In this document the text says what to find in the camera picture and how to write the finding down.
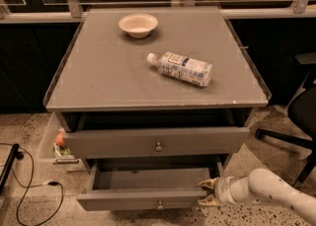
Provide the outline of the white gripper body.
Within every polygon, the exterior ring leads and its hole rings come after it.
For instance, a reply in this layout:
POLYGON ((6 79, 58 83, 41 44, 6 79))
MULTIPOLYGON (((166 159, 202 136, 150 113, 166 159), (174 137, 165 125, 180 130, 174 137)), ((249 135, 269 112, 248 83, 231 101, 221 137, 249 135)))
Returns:
POLYGON ((220 177, 215 181, 214 196, 221 205, 236 205, 237 202, 233 198, 230 190, 232 177, 220 177))

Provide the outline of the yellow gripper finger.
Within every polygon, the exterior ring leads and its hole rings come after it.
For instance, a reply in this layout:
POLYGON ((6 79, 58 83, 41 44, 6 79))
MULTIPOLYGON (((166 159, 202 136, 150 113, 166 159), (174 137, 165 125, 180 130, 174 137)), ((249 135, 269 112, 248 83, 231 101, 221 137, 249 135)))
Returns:
POLYGON ((201 188, 207 188, 207 189, 210 189, 210 190, 214 190, 216 182, 217 182, 217 179, 207 179, 207 180, 199 182, 198 185, 201 188))
POLYGON ((197 203, 200 206, 205 206, 205 207, 215 207, 215 206, 220 205, 220 202, 216 199, 213 193, 203 199, 199 199, 197 203))

